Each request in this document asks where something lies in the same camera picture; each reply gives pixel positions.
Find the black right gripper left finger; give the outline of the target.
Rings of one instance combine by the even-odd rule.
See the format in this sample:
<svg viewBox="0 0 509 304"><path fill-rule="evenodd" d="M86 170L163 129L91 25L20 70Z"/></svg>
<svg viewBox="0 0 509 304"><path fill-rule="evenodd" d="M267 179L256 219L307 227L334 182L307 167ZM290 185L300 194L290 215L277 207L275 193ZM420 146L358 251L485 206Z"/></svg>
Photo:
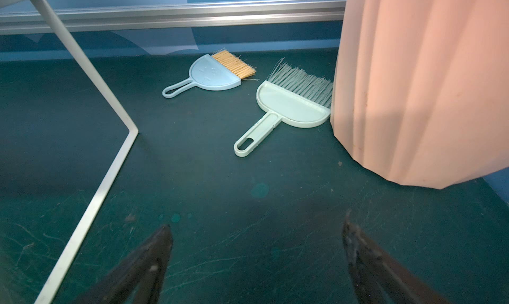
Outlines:
<svg viewBox="0 0 509 304"><path fill-rule="evenodd" d="M173 247L171 227L161 226L74 303L158 303Z"/></svg>

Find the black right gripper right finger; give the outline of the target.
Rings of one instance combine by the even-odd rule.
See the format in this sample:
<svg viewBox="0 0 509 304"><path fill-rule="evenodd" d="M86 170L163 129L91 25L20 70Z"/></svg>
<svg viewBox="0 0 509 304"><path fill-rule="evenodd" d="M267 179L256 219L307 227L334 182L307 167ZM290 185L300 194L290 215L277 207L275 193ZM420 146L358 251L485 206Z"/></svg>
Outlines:
<svg viewBox="0 0 509 304"><path fill-rule="evenodd" d="M359 303L449 303L369 238L346 214L343 248Z"/></svg>

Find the pink ribbed flower pot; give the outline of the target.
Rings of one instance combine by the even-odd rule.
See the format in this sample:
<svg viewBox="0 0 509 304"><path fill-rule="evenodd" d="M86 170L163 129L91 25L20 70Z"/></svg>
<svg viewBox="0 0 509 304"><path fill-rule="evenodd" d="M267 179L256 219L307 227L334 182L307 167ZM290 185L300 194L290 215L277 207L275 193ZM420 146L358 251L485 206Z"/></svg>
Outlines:
<svg viewBox="0 0 509 304"><path fill-rule="evenodd" d="M508 167L508 0L346 0L331 125L400 185Z"/></svg>

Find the mint green hand brush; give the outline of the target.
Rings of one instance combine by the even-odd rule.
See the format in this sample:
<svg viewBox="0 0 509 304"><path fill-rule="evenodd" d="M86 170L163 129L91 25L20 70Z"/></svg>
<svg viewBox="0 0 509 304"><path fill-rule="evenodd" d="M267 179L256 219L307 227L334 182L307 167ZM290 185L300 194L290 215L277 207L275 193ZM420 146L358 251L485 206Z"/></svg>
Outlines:
<svg viewBox="0 0 509 304"><path fill-rule="evenodd" d="M331 114L334 84L281 59L257 89L256 101L265 115L234 144L235 155L248 156L281 122L315 128Z"/></svg>

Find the blue brush tan bristles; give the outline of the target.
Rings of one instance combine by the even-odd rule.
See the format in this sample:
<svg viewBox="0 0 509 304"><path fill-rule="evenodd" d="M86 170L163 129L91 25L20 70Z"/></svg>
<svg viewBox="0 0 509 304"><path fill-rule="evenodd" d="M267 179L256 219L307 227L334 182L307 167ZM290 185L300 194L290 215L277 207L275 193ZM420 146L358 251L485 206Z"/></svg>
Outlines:
<svg viewBox="0 0 509 304"><path fill-rule="evenodd" d="M206 54L193 62L189 77L162 91L164 98L174 98L179 94L198 87L208 91L223 91L241 85L242 80L252 77L256 69L226 49Z"/></svg>

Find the white frame wooden shelf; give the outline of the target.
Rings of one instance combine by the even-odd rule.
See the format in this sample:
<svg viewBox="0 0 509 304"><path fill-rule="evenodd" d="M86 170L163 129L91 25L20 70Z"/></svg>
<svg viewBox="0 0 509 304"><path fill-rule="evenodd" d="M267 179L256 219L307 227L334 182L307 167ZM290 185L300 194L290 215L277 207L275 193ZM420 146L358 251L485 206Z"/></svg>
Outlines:
<svg viewBox="0 0 509 304"><path fill-rule="evenodd" d="M1 302L33 303L128 134L73 59L1 63Z"/></svg>

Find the aluminium back rail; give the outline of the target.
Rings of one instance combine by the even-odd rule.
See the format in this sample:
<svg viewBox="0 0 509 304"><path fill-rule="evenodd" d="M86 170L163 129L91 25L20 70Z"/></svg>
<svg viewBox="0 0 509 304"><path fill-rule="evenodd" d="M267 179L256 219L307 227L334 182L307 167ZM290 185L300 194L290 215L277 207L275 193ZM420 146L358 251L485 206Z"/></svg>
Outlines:
<svg viewBox="0 0 509 304"><path fill-rule="evenodd" d="M202 28L342 20L347 0L254 0L175 6L61 9L71 32Z"/></svg>

